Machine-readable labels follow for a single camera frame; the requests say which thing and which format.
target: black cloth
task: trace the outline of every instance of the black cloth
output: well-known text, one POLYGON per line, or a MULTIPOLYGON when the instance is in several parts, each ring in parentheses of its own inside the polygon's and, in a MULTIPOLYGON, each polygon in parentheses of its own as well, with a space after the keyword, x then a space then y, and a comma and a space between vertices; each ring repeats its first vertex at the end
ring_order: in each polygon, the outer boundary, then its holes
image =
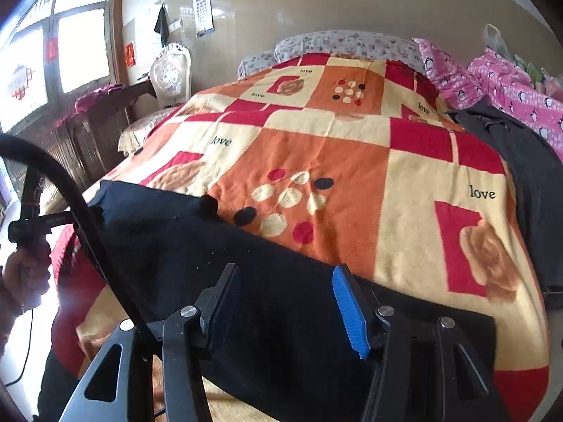
POLYGON ((164 9, 164 3, 160 7, 160 11, 158 12, 158 19, 157 24, 154 26, 154 31, 160 35, 160 41, 162 46, 166 46, 166 40, 170 35, 168 31, 168 20, 166 19, 166 10, 164 9))
POLYGON ((77 385, 78 379, 61 365, 51 350, 45 363, 41 391, 37 399, 39 417, 35 416, 33 421, 58 421, 77 385))
MULTIPOLYGON (((498 152, 508 163, 516 186, 518 226, 538 282, 545 294, 563 290, 563 164, 549 143, 486 98, 451 117, 498 152)), ((549 295, 546 307, 563 306, 563 296, 549 295)))
MULTIPOLYGON (((195 303, 228 263, 241 269, 239 304, 202 363, 206 378, 282 422, 359 420, 376 365, 351 349, 331 265, 224 222, 211 197, 102 181, 91 204, 103 208, 102 240, 148 322, 195 303)), ((492 370, 492 318, 358 282, 408 317, 454 318, 492 370)))

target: black towel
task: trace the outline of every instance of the black towel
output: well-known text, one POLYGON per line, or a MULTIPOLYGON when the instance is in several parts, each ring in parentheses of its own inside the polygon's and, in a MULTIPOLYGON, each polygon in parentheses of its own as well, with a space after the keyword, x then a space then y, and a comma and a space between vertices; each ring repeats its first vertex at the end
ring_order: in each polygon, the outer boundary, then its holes
POLYGON ((168 20, 166 19, 166 10, 164 9, 164 3, 160 7, 158 12, 157 24, 154 26, 154 31, 160 35, 160 40, 162 42, 162 47, 166 45, 166 40, 170 35, 168 31, 168 20))

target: pillow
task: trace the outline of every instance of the pillow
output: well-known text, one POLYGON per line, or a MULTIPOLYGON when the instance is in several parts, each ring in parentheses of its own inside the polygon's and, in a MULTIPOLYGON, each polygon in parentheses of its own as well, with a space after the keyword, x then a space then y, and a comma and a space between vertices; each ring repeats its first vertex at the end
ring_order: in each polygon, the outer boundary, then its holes
POLYGON ((384 33, 330 30, 304 33, 280 41, 274 50, 277 63, 308 52, 340 53, 372 60, 400 60, 424 74, 424 66, 415 43, 384 33))
POLYGON ((258 71, 268 69, 275 64, 277 64, 277 62, 274 58, 273 50, 267 50, 259 56, 247 57, 240 62, 236 78, 244 79, 247 76, 257 73, 258 71))
POLYGON ((468 70, 455 63, 451 56, 422 38, 413 38, 418 44, 426 77, 452 108, 465 109, 473 106, 485 92, 468 70))

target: black hose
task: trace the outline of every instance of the black hose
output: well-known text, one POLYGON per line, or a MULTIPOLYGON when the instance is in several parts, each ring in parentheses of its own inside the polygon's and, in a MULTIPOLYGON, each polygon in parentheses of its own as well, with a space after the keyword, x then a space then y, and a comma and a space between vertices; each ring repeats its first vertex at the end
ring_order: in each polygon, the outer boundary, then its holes
POLYGON ((0 157, 34 167, 57 187, 82 231, 86 245, 89 247, 94 260, 94 266, 108 283, 115 297, 139 330, 143 342, 148 347, 148 352, 161 356, 159 342, 129 298, 125 284, 114 271, 108 253, 100 239, 94 216, 67 171, 43 149, 6 133, 0 134, 0 157))

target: human hand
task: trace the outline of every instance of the human hand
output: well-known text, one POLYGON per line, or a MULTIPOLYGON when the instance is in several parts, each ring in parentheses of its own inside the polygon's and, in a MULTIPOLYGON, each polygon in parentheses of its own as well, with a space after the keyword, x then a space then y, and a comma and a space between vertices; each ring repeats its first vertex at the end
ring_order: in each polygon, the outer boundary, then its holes
POLYGON ((4 287, 25 311, 38 307, 40 296, 49 290, 50 253, 47 241, 34 246, 33 253, 20 247, 8 257, 2 270, 4 287))

